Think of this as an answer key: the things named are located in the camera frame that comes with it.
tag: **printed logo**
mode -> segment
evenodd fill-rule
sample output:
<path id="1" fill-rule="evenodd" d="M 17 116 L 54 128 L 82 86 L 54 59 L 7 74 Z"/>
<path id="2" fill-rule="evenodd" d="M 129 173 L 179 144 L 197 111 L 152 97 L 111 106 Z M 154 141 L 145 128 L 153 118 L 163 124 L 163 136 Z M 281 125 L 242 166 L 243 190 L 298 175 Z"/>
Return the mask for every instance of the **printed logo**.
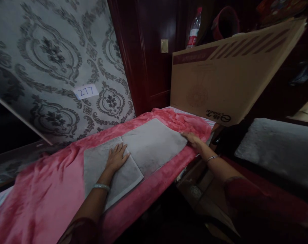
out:
<path id="1" fill-rule="evenodd" d="M 216 120 L 221 120 L 224 123 L 230 122 L 232 117 L 230 117 L 229 115 L 225 115 L 224 113 L 219 113 L 213 110 L 206 110 L 206 116 L 208 118 L 213 118 Z"/>

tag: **pink fleece blanket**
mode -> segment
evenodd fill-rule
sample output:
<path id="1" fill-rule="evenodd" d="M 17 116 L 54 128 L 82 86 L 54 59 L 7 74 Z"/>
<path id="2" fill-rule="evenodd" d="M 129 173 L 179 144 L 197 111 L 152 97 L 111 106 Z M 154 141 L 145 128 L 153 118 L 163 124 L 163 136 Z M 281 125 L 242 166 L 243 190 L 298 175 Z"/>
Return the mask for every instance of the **pink fleece blanket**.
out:
<path id="1" fill-rule="evenodd" d="M 84 201 L 84 150 L 158 118 L 169 128 L 190 131 L 202 140 L 211 128 L 197 116 L 153 109 L 129 122 L 76 141 L 57 153 L 41 158 L 16 178 L 13 190 L 0 206 L 0 243 L 56 243 Z M 112 243 L 173 182 L 195 157 L 186 146 L 149 178 L 140 183 L 102 216 L 101 239 Z"/>

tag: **plastic water bottle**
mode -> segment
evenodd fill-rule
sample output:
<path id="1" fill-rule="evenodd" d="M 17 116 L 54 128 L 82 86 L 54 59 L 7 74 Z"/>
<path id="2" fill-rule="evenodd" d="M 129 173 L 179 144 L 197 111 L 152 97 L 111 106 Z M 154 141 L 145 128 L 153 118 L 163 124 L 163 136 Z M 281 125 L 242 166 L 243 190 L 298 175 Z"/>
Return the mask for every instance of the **plastic water bottle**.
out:
<path id="1" fill-rule="evenodd" d="M 198 31 L 199 31 L 199 27 L 200 27 L 200 23 L 201 23 L 201 11 L 202 11 L 202 7 L 199 7 L 197 9 L 197 15 L 194 18 L 194 21 L 191 25 L 187 49 L 194 47 L 195 44 L 196 44 Z"/>

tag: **number 277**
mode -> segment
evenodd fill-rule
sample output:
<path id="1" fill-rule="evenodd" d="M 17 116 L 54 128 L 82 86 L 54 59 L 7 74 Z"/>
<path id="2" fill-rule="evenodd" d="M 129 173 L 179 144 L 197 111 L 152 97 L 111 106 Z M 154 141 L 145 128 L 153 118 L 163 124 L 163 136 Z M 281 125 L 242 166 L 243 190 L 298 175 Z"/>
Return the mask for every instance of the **number 277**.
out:
<path id="1" fill-rule="evenodd" d="M 84 96 L 85 94 L 93 94 L 93 89 L 92 89 L 92 87 L 90 86 L 90 87 L 87 87 L 87 88 L 83 88 L 82 90 L 78 90 L 79 92 L 80 92 L 80 96 Z"/>

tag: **cardboard box flap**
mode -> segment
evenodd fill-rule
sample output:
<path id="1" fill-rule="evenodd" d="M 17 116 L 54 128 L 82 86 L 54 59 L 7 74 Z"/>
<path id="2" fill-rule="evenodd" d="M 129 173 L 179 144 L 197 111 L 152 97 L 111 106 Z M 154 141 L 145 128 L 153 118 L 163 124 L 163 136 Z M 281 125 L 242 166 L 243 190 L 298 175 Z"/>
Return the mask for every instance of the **cardboard box flap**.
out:
<path id="1" fill-rule="evenodd" d="M 306 19 L 173 53 L 171 106 L 222 125 L 249 112 L 305 29 Z"/>

